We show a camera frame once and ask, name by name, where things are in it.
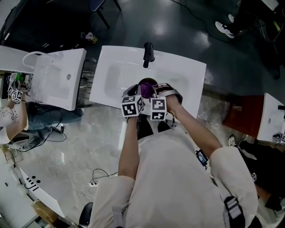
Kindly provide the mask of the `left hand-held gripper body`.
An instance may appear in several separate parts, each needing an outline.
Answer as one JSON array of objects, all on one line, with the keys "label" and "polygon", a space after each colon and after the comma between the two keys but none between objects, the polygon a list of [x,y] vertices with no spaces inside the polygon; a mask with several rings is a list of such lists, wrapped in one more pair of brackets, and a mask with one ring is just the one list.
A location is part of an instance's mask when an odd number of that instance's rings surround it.
[{"label": "left hand-held gripper body", "polygon": [[137,117],[144,109],[143,98],[141,95],[126,96],[122,98],[121,112],[126,119]]}]

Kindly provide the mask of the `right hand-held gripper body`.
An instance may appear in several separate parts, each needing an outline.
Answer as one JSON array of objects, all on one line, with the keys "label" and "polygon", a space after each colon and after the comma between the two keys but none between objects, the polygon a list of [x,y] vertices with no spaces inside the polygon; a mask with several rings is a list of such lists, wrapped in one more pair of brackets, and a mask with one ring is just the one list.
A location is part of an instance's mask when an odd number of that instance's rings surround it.
[{"label": "right hand-held gripper body", "polygon": [[165,121],[167,115],[167,102],[166,97],[170,95],[175,95],[179,101],[179,104],[182,104],[183,97],[176,90],[155,90],[155,93],[165,92],[166,96],[162,98],[151,98],[151,120],[152,121]]}]

